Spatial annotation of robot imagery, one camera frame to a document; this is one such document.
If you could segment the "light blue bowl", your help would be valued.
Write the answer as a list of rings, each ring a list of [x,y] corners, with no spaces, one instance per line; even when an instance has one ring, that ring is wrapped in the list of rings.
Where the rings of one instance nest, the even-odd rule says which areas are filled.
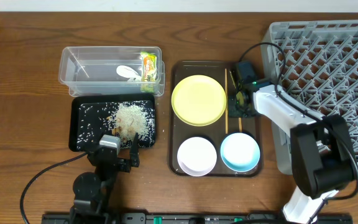
[[[220,146],[224,164],[235,172],[248,172],[256,167],[261,158],[257,141],[245,133],[233,133],[224,138]]]

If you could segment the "white napkin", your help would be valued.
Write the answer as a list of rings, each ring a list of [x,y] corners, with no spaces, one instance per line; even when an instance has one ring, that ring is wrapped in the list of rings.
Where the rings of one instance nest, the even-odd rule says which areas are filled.
[[[116,69],[116,73],[123,78],[127,78],[128,82],[141,82],[142,77],[133,68],[126,65],[119,65]]]

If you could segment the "green orange snack wrapper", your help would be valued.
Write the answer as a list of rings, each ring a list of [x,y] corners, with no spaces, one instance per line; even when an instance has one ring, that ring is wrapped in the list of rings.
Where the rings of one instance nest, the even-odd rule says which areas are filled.
[[[141,52],[142,78],[141,91],[153,93],[157,83],[157,56],[148,52]]]

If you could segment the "white bowl with food scraps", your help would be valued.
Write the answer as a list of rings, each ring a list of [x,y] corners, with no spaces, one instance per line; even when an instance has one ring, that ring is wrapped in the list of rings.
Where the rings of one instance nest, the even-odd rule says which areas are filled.
[[[193,177],[201,177],[214,169],[217,152],[209,140],[192,137],[180,144],[177,161],[184,173]]]

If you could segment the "wooden chopstick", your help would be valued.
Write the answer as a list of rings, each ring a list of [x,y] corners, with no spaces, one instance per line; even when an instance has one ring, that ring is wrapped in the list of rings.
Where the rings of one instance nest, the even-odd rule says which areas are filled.
[[[227,89],[227,69],[224,71],[224,90],[226,95],[226,109],[225,109],[225,134],[228,134],[228,89]]]
[[[229,71],[229,74],[231,76],[231,80],[232,80],[234,88],[236,90],[236,83],[235,83],[235,80],[234,80],[234,76],[233,76],[231,71]],[[241,133],[242,132],[242,118],[238,117],[237,120],[238,120],[238,124],[239,124],[239,132]]]

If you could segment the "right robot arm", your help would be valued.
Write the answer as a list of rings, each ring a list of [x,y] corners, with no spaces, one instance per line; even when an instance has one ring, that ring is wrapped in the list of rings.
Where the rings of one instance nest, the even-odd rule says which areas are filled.
[[[233,83],[229,115],[264,115],[290,137],[292,176],[296,189],[282,213],[287,223],[313,223],[322,207],[338,200],[350,182],[358,193],[358,165],[349,129],[340,115],[313,112],[268,79]]]

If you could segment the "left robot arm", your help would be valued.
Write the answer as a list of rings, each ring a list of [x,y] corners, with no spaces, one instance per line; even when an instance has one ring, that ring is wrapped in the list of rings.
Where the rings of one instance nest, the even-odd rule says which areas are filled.
[[[120,223],[121,215],[109,208],[117,175],[129,173],[139,167],[139,135],[135,134],[129,151],[130,158],[118,157],[121,140],[115,136],[104,135],[108,145],[90,142],[85,145],[87,159],[95,167],[94,172],[80,174],[73,183],[74,205],[70,209],[70,223]]]

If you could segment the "yellow plate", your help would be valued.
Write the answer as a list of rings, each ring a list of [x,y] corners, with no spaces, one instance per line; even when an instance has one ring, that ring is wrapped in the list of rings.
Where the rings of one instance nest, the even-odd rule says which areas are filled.
[[[207,126],[225,112],[226,92],[215,79],[206,75],[192,75],[181,80],[171,96],[175,115],[191,126]]]

